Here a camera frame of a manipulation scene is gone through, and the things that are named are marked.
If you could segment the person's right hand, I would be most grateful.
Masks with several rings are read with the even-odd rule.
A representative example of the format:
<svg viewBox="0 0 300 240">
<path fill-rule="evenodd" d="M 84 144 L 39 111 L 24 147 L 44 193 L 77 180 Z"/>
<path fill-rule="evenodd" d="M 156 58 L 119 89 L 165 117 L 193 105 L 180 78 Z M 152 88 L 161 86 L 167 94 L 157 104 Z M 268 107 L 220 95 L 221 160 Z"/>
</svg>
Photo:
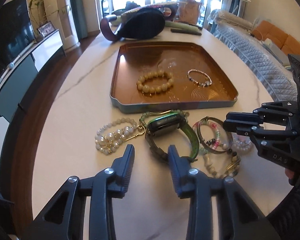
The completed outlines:
<svg viewBox="0 0 300 240">
<path fill-rule="evenodd" d="M 300 185 L 300 173 L 293 172 L 289 169 L 285 169 L 285 175 L 288 177 L 288 182 L 292 186 L 299 186 Z"/>
</svg>

